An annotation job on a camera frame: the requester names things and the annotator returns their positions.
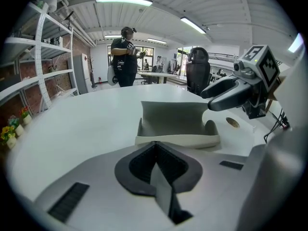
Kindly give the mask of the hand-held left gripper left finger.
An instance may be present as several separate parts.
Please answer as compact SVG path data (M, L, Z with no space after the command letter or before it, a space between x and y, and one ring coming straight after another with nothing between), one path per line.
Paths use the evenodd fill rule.
M165 231L174 226L154 197L133 195L115 177L116 163L138 150L134 145L89 158L47 186L35 204L45 212L76 183L87 191L66 225L79 231Z

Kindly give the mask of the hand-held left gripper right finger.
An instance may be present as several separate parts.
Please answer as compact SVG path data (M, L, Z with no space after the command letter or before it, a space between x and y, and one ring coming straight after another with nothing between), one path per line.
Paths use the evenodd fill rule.
M155 230L195 220L231 186L248 158L155 144Z

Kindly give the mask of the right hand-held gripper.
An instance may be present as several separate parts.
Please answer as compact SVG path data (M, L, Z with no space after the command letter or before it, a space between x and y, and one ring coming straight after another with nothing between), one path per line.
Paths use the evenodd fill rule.
M202 98L213 98L208 108L223 111L242 106L249 119L265 116L266 101L280 74L269 46L251 46L233 66L236 77L223 77L201 91Z

